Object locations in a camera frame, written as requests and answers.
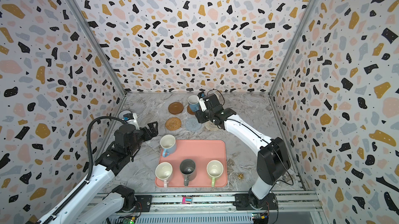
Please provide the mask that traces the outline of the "beige patterned round coaster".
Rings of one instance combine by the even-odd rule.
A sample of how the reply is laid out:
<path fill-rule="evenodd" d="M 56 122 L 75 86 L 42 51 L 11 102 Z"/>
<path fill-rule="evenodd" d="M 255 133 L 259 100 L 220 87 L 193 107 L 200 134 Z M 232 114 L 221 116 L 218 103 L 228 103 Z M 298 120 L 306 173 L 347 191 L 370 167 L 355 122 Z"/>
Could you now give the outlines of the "beige patterned round coaster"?
<path fill-rule="evenodd" d="M 209 131 L 218 131 L 219 127 L 215 124 L 213 124 L 212 122 L 206 122 L 205 123 L 205 127 L 209 130 Z"/>

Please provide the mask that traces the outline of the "woven rattan coaster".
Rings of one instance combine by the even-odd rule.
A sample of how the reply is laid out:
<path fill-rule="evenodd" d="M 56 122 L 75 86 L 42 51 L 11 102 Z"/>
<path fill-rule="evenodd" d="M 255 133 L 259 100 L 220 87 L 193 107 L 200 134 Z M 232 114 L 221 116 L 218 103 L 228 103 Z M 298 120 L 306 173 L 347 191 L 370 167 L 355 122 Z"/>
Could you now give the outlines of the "woven rattan coaster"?
<path fill-rule="evenodd" d="M 165 122 L 165 128 L 169 131 L 176 131 L 179 128 L 181 128 L 182 122 L 179 118 L 177 117 L 172 117 L 169 118 L 166 122 Z"/>

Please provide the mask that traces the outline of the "light blue mug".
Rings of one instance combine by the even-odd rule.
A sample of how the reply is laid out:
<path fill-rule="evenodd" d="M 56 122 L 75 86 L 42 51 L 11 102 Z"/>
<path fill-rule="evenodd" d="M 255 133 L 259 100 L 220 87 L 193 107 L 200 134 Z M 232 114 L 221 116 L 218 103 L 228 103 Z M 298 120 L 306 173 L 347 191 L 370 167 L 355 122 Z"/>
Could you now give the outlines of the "light blue mug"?
<path fill-rule="evenodd" d="M 200 101 L 197 95 L 191 95 L 188 97 L 189 108 L 192 112 L 196 113 L 200 108 Z"/>

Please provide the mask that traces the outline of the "brown wooden coaster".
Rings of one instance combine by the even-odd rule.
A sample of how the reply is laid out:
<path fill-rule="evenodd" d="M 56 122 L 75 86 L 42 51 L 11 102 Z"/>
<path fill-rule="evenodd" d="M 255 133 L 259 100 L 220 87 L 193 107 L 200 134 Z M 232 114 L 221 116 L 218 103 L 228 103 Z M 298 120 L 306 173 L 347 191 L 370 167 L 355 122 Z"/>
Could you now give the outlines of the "brown wooden coaster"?
<path fill-rule="evenodd" d="M 188 112 L 188 114 L 190 114 L 190 115 L 195 115 L 195 112 L 193 112 L 193 111 L 191 110 L 191 108 L 190 108 L 189 105 L 187 106 L 187 112 Z"/>
<path fill-rule="evenodd" d="M 183 112 L 184 106 L 181 102 L 173 102 L 168 106 L 169 113 L 173 115 L 178 115 Z"/>

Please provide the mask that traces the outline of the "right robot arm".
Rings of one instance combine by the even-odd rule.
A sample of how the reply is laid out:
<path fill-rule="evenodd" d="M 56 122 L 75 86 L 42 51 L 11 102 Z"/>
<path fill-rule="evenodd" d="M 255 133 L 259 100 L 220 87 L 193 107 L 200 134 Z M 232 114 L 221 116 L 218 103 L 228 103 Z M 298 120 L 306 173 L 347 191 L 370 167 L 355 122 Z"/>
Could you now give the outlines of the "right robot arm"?
<path fill-rule="evenodd" d="M 224 108 L 215 94 L 200 92 L 196 100 L 198 107 L 193 112 L 199 123 L 211 122 L 235 135 L 257 156 L 258 178 L 248 191 L 247 202 L 254 209 L 262 209 L 276 182 L 291 167 L 285 142 L 257 131 L 234 110 Z"/>

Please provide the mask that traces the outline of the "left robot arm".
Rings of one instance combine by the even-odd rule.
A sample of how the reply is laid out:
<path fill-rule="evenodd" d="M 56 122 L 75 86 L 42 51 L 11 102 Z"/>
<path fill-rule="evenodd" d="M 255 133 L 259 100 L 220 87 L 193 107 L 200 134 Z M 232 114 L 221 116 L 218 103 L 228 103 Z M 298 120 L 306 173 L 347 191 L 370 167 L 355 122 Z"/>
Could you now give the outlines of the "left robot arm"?
<path fill-rule="evenodd" d="M 135 191 L 118 185 L 90 210 L 85 208 L 94 197 L 131 161 L 142 143 L 158 136 L 158 122 L 137 129 L 125 124 L 115 131 L 114 146 L 96 161 L 89 160 L 88 174 L 58 205 L 37 220 L 38 224 L 100 224 L 117 212 L 142 212 Z"/>

